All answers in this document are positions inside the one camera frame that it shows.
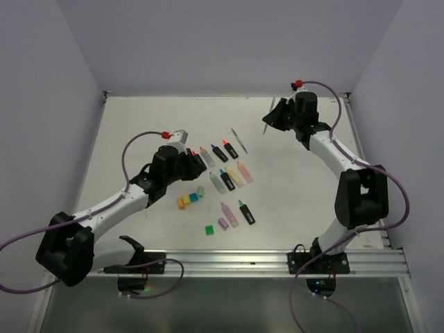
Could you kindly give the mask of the black pink highlighter pen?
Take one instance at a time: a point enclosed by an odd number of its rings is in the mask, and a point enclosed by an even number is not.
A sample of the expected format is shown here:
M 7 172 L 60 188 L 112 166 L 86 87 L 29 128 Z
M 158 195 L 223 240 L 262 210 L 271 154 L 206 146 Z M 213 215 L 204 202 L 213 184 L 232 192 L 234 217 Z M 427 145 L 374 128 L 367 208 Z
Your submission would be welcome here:
M 206 164 L 204 163 L 202 157 L 196 152 L 192 151 L 193 156 L 198 160 L 200 164 L 202 164 L 205 168 L 207 168 Z

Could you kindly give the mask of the mint green highlighter cap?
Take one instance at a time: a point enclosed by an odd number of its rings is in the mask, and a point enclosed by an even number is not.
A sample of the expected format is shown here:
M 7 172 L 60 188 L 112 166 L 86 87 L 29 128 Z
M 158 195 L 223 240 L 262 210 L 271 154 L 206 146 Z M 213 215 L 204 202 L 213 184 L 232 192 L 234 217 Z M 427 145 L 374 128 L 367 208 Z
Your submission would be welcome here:
M 198 186 L 198 188 L 197 188 L 197 195 L 198 195 L 199 198 L 203 198 L 204 197 L 204 195 L 205 195 L 204 187 Z

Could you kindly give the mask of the purple black highlighter pen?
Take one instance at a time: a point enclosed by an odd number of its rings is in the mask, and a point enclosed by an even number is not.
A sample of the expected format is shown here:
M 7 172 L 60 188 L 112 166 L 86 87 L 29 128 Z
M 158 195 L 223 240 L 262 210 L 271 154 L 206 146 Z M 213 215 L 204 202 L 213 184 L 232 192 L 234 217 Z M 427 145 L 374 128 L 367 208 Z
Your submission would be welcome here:
M 222 162 L 228 161 L 228 157 L 218 146 L 212 144 L 211 147 L 212 152 L 218 157 L 218 159 L 220 159 Z

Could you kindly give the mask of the blue highlighter cap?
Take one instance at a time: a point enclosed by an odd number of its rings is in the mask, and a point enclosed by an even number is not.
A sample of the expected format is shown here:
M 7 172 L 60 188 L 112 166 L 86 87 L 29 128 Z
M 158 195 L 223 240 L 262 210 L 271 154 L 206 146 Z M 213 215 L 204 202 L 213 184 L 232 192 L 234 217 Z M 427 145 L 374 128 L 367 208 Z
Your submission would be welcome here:
M 195 202 L 198 201 L 198 195 L 197 195 L 197 193 L 191 193 L 191 194 L 189 195 L 189 197 L 190 197 L 190 200 L 191 200 L 192 203 L 195 203 Z

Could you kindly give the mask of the blue highlighter pen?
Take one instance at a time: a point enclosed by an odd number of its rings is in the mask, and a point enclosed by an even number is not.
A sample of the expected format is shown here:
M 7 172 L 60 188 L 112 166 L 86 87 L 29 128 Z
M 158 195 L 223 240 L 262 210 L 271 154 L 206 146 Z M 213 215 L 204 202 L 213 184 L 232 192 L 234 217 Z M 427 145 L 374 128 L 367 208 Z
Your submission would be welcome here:
M 222 181 L 224 182 L 224 184 L 226 185 L 226 187 L 228 188 L 228 190 L 229 191 L 235 190 L 235 185 L 233 184 L 228 173 L 226 171 L 224 171 L 223 169 L 219 169 L 219 171 L 220 171 L 220 177 L 221 177 Z

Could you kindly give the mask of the mint green highlighter pen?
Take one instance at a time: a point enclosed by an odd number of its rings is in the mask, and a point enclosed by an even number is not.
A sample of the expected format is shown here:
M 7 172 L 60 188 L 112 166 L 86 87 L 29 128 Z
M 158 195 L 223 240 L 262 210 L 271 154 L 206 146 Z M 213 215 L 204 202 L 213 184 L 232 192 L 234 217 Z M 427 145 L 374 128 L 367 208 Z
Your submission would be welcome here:
M 210 172 L 210 180 L 220 194 L 224 194 L 226 192 L 224 185 L 221 183 L 218 177 L 212 172 Z

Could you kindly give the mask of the orange pastel highlighter cap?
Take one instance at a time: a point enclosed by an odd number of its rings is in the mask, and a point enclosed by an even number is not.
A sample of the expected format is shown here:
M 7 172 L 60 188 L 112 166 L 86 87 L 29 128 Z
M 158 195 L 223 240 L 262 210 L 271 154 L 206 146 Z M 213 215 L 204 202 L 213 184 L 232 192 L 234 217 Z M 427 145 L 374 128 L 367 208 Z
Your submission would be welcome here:
M 176 202 L 177 202 L 179 210 L 184 210 L 185 209 L 185 203 L 184 203 L 184 200 L 183 200 L 182 197 L 177 198 Z

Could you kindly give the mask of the orange black highlighter pen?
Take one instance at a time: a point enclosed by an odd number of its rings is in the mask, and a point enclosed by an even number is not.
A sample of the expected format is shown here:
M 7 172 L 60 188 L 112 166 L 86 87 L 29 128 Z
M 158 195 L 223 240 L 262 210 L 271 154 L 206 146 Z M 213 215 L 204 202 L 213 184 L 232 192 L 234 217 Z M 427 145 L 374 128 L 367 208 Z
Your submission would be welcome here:
M 238 153 L 235 151 L 231 143 L 227 140 L 223 140 L 223 147 L 228 152 L 232 159 L 237 159 L 239 157 Z

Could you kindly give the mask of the yellow pastel highlighter pen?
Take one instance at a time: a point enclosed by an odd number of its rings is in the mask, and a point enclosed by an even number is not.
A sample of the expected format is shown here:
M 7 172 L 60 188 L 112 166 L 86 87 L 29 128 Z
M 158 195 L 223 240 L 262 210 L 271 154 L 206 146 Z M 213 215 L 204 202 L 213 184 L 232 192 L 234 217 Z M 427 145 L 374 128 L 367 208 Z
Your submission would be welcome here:
M 244 182 L 242 181 L 242 179 L 234 172 L 233 169 L 231 169 L 230 167 L 226 167 L 225 168 L 226 173 L 229 175 L 230 179 L 232 180 L 232 182 L 237 186 L 237 187 L 243 187 L 244 186 Z

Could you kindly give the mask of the thin grey marker pen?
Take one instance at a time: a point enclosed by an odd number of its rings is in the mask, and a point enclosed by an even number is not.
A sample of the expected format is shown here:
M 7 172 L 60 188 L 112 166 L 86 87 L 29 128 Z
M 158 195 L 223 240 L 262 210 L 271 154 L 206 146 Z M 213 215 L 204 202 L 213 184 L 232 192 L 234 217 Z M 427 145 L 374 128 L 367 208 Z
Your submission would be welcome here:
M 232 134 L 234 135 L 235 139 L 238 141 L 240 147 L 243 149 L 243 151 L 244 151 L 246 154 L 248 154 L 248 150 L 246 149 L 244 143 L 242 142 L 240 136 L 237 134 L 236 130 L 235 130 L 233 127 L 231 127 L 230 129 L 231 129 L 231 132 L 232 132 Z

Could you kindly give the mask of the orange pastel highlighter pen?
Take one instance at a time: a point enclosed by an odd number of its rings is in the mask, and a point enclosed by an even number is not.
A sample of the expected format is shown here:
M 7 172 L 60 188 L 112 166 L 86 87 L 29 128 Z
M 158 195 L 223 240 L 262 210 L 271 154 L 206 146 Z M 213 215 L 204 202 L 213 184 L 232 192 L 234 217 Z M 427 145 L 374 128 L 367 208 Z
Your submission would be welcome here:
M 240 174 L 243 176 L 244 180 L 250 184 L 252 182 L 254 182 L 253 177 L 251 176 L 250 172 L 247 170 L 246 166 L 244 163 L 238 161 L 237 162 L 237 168 L 240 172 Z

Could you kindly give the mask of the lilac highlighter cap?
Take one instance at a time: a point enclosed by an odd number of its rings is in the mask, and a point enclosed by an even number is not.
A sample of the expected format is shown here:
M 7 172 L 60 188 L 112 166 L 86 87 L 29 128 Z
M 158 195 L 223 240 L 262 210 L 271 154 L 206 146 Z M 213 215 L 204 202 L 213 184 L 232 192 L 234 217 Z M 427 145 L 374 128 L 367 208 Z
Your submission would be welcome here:
M 229 228 L 228 222 L 224 218 L 219 218 L 218 224 L 221 226 L 223 230 L 227 230 Z

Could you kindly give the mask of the lilac pastel highlighter pen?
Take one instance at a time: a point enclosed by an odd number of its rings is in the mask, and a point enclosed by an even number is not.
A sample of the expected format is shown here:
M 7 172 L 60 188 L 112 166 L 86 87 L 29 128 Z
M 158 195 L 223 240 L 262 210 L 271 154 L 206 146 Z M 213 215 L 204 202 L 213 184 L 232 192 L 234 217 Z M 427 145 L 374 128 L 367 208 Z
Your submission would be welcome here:
M 234 228 L 238 227 L 239 222 L 229 206 L 225 203 L 221 203 L 221 209 L 230 225 Z

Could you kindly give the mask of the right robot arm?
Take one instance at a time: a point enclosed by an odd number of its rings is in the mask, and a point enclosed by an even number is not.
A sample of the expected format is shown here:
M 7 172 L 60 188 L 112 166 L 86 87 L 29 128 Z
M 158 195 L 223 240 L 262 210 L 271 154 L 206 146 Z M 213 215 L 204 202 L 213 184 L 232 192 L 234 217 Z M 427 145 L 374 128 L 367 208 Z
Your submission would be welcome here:
M 340 263 L 345 248 L 359 231 L 388 215 L 385 170 L 366 168 L 362 159 L 336 139 L 331 126 L 319 119 L 318 97 L 313 92 L 300 89 L 290 99 L 281 98 L 263 121 L 280 131 L 294 131 L 296 139 L 319 157 L 339 181 L 333 222 L 313 240 L 309 251 L 289 255 L 294 271 L 325 272 L 333 263 Z

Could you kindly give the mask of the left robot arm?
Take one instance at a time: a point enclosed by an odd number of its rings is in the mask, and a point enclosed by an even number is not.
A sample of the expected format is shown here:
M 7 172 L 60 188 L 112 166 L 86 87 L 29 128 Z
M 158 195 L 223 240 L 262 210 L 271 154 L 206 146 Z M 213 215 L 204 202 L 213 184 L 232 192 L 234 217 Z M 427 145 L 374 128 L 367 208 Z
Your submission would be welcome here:
M 129 236 L 97 246 L 96 242 L 129 216 L 161 199 L 176 181 L 197 179 L 206 169 L 190 149 L 179 151 L 161 146 L 148 163 L 121 192 L 104 206 L 76 215 L 56 214 L 37 250 L 37 263 L 68 287 L 80 283 L 90 271 L 116 267 L 134 273 L 147 263 L 144 247 Z

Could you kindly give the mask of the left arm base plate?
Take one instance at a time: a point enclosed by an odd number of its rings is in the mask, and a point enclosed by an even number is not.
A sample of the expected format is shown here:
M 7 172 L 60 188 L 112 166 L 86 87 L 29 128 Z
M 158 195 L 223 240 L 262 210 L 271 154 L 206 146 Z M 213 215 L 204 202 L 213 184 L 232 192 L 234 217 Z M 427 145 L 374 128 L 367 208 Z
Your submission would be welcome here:
M 110 266 L 103 269 L 107 274 L 155 274 L 164 273 L 166 253 L 163 252 L 143 252 L 136 254 L 129 264 L 124 267 Z

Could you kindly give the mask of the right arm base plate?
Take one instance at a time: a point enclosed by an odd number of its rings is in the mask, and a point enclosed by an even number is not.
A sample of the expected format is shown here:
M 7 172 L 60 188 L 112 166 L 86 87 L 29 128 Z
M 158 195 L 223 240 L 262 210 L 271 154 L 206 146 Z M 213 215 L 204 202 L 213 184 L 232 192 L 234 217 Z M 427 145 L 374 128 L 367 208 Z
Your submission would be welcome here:
M 311 260 L 311 254 L 308 252 L 290 252 L 287 253 L 287 265 L 289 273 L 295 275 L 299 269 Z M 325 255 L 315 262 L 308 265 L 302 271 L 302 274 L 309 275 L 329 275 L 329 274 L 349 274 L 350 267 L 348 257 L 345 253 L 337 255 Z

